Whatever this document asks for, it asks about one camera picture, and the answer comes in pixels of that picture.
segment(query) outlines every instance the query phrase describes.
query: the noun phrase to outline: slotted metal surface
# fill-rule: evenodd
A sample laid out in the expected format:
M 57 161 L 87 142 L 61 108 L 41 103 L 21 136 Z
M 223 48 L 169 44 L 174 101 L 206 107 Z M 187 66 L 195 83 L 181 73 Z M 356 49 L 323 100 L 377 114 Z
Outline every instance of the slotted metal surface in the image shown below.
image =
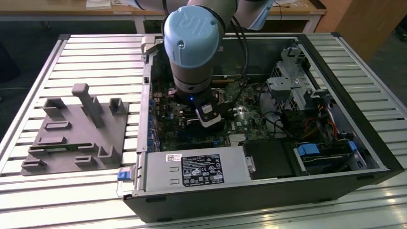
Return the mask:
M 407 167 L 407 121 L 394 100 L 366 66 L 357 63 L 346 45 L 330 34 L 309 35 L 334 69 L 389 148 Z M 59 42 L 47 62 L 38 97 L 10 137 L 0 161 L 0 228 L 401 228 L 407 223 L 407 173 L 364 187 L 337 201 L 306 204 L 170 223 L 146 224 L 117 194 L 117 169 L 23 177 L 21 165 L 46 116 L 46 98 L 71 96 L 74 83 L 93 85 L 99 101 L 121 97 L 131 103 L 123 164 L 137 162 L 143 62 L 141 35 L 73 35 Z M 313 74 L 321 87 L 323 82 Z

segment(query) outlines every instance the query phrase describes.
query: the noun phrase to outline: blue latch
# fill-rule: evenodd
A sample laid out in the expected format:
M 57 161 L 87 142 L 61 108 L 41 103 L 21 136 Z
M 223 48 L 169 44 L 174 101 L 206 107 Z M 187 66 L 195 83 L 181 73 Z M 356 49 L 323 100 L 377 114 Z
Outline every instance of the blue latch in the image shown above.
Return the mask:
M 317 144 L 303 144 L 298 147 L 298 151 L 301 156 L 321 153 Z
M 357 151 L 358 150 L 357 144 L 353 141 L 350 141 L 350 147 L 351 147 L 351 151 Z
M 118 181 L 126 181 L 133 179 L 133 171 L 129 167 L 121 169 L 118 173 Z

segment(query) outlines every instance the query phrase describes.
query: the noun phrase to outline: motherboard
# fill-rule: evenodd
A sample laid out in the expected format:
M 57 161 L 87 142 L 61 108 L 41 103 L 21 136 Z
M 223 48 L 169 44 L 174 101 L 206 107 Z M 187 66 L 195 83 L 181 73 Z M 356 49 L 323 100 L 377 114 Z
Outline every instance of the motherboard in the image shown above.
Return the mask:
M 161 151 L 214 148 L 237 146 L 245 140 L 270 139 L 266 120 L 262 119 L 258 107 L 258 84 L 250 84 L 231 109 L 230 119 L 210 130 L 201 125 L 195 109 L 177 101 L 171 96 L 173 83 L 159 85 L 154 100 L 158 116 L 158 137 Z M 223 87 L 214 87 L 219 100 L 230 101 L 239 92 L 239 84 L 230 83 Z

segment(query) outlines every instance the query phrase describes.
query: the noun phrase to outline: wooden table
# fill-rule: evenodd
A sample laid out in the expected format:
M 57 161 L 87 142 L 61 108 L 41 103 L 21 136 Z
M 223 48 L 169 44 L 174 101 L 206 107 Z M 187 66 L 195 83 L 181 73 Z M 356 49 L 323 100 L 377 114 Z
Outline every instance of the wooden table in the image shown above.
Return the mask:
M 314 32 L 326 10 L 310 0 L 274 7 L 267 20 L 307 21 L 303 32 Z M 146 33 L 145 21 L 163 20 L 165 15 L 131 6 L 113 6 L 107 10 L 87 10 L 86 0 L 0 0 L 0 21 L 134 21 L 138 33 Z
M 317 32 L 339 32 L 368 62 L 407 14 L 407 0 L 321 0 L 329 9 Z

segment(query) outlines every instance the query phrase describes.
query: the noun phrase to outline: black cable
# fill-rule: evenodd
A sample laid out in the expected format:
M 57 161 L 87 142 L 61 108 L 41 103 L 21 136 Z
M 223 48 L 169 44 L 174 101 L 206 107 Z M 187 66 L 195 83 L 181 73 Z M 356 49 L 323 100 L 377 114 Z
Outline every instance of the black cable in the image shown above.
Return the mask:
M 270 113 L 274 113 L 275 115 L 282 115 L 282 112 L 279 112 L 279 111 L 269 111 L 269 112 L 266 112 L 263 115 L 267 115 L 267 114 L 270 114 Z
M 142 10 L 146 10 L 146 9 L 141 6 L 138 0 L 135 0 L 135 4 L 138 5 L 138 7 L 139 7 Z
M 277 122 L 274 122 L 273 120 L 270 120 L 266 116 L 263 116 L 263 117 L 265 117 L 266 121 L 267 121 L 270 124 L 273 124 L 275 127 L 278 127 L 278 128 L 285 132 L 285 134 L 286 134 L 290 138 L 293 138 L 293 139 L 295 139 L 295 140 L 301 140 L 301 138 L 295 137 L 293 133 L 290 133 L 281 125 L 277 124 Z
M 277 134 L 277 126 L 274 125 L 274 133 L 273 133 L 273 136 L 275 137 L 275 134 Z
M 283 12 L 282 12 L 282 8 L 290 8 L 290 6 L 282 6 L 277 1 L 275 3 L 279 5 L 279 6 L 273 6 L 273 7 L 279 7 L 279 10 L 281 10 L 281 21 L 283 20 Z
M 243 50 L 243 58 L 245 58 L 245 66 L 246 66 L 246 60 L 247 60 L 247 48 L 246 48 L 246 46 L 245 46 L 245 44 L 243 44 L 243 39 L 242 39 L 242 37 L 241 37 L 241 34 L 239 34 L 239 30 L 238 30 L 238 28 L 237 28 L 237 26 L 235 26 L 235 24 L 234 23 L 231 23 L 231 26 L 233 26 L 233 29 L 234 29 L 234 31 L 235 31 L 235 34 L 237 34 L 237 37 L 238 37 L 238 41 L 239 41 L 239 44 L 241 44 L 241 47 L 242 47 L 242 50 Z M 245 72 L 246 70 L 245 70 L 245 68 L 243 68 L 243 71 L 242 71 L 242 74 L 241 74 L 241 77 L 235 80 L 235 82 L 237 81 L 239 81 L 239 80 L 242 80 L 242 77 L 243 77 L 243 72 Z
M 170 12 L 169 12 L 167 0 L 163 0 L 163 8 L 165 8 L 166 15 L 169 16 Z
M 223 31 L 226 31 L 227 30 L 227 25 L 226 25 L 226 23 L 223 21 L 223 18 L 219 16 L 219 14 L 211 8 L 209 8 L 206 6 L 202 6 L 202 5 L 198 5 L 198 6 L 205 8 L 213 14 L 213 16 L 217 18 L 218 22 L 221 23 Z
M 247 39 L 246 39 L 246 35 L 245 35 L 245 32 L 242 30 L 242 25 L 238 21 L 238 19 L 235 18 L 235 16 L 233 17 L 233 22 L 231 24 L 237 24 L 235 26 L 235 29 L 237 29 L 237 34 L 242 34 L 242 37 L 238 36 L 238 38 L 241 37 L 241 39 L 243 39 L 243 47 L 245 47 L 245 68 L 243 68 L 243 71 L 242 71 L 242 74 L 241 74 L 241 78 L 239 79 L 243 79 L 242 83 L 241 83 L 241 90 L 239 90 L 239 93 L 237 94 L 237 97 L 234 98 L 233 102 L 231 102 L 231 107 L 235 106 L 241 96 L 242 96 L 242 93 L 243 93 L 243 90 L 247 86 L 247 81 L 249 81 L 249 78 L 247 78 L 247 68 L 249 68 L 249 45 L 247 45 Z
M 257 100 L 257 104 L 261 107 L 261 97 L 262 97 L 262 93 L 263 93 L 263 88 L 266 87 L 267 81 L 265 82 L 265 84 L 261 87 L 261 91 L 259 91 L 259 95 L 258 95 L 258 100 Z

